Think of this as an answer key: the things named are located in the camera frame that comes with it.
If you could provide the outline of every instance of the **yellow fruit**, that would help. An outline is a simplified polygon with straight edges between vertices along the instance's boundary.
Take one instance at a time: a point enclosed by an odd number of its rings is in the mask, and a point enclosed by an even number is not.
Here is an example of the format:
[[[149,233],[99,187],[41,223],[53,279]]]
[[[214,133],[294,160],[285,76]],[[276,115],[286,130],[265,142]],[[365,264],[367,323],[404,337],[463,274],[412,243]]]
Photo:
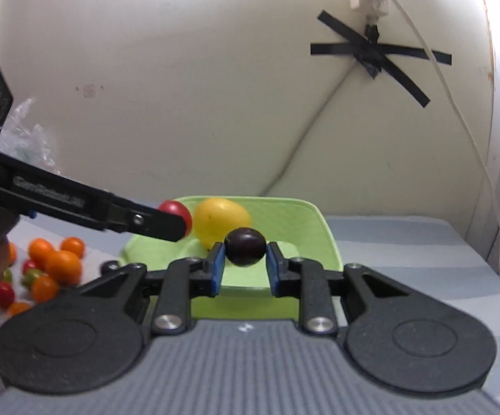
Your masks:
[[[236,228],[251,228],[252,217],[240,204],[225,198],[208,198],[194,211],[192,218],[194,235],[207,249],[216,242],[223,242]]]

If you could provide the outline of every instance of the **green fruit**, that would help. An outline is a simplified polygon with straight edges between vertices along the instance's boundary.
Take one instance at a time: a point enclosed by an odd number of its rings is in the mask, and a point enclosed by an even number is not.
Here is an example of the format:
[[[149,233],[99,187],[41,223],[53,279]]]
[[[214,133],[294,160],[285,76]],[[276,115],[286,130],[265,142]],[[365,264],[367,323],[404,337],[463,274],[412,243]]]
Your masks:
[[[12,284],[11,270],[9,268],[4,271],[4,277],[2,280],[8,284]]]
[[[37,279],[39,279],[39,277],[43,276],[44,274],[46,274],[44,271],[32,268],[23,275],[21,279],[21,284],[23,284],[25,287],[31,290],[33,282],[35,282]]]

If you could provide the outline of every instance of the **black fruit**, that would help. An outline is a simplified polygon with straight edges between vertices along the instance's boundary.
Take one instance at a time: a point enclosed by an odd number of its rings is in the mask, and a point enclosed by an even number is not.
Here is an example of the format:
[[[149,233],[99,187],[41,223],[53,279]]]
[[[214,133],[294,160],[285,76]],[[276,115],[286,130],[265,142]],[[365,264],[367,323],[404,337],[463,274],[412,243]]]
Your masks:
[[[252,228],[238,228],[225,237],[225,254],[240,267],[253,265],[265,256],[265,237]]]
[[[104,276],[106,273],[110,273],[110,271],[119,270],[121,266],[119,266],[119,262],[117,260],[106,260],[106,262],[102,262],[100,265],[100,275]]]

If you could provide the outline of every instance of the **green basket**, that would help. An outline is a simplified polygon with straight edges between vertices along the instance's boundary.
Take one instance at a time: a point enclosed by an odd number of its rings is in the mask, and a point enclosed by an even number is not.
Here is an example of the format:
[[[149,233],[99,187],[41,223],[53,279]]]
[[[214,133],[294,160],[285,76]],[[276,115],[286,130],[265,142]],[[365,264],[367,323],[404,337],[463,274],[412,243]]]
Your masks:
[[[206,198],[209,196],[187,196],[177,200],[194,213],[196,206]],[[252,216],[252,227],[268,242],[277,242],[285,257],[307,257],[318,260],[325,269],[342,269],[331,230],[313,204],[288,198],[225,198],[246,208]],[[162,270],[173,260],[206,255],[206,249],[193,234],[176,243],[133,236],[119,260],[122,264],[139,262],[146,264],[148,270]],[[271,296],[265,258],[251,267],[237,267],[226,260],[220,295],[196,298],[191,307],[195,318],[298,318],[297,300]]]

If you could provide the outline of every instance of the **black electrical tape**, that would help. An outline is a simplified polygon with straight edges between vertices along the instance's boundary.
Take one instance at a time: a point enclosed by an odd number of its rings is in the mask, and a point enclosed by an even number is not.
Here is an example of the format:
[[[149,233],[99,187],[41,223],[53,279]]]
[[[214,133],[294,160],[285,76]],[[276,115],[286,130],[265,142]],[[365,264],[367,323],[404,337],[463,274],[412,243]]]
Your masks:
[[[323,11],[317,17],[320,22],[323,22],[335,33],[340,34],[348,40],[347,44],[311,44],[312,55],[351,55],[356,56],[357,60],[367,68],[370,64],[378,65],[386,70],[386,72],[398,81],[422,106],[425,107],[430,99],[413,80],[407,76],[397,65],[389,60],[387,54],[404,55],[428,59],[426,52],[420,48],[404,47],[400,45],[377,44],[369,41],[361,34],[355,32],[349,26],[335,19],[328,12]],[[433,51],[434,57],[440,63],[451,65],[452,57],[446,53]]]

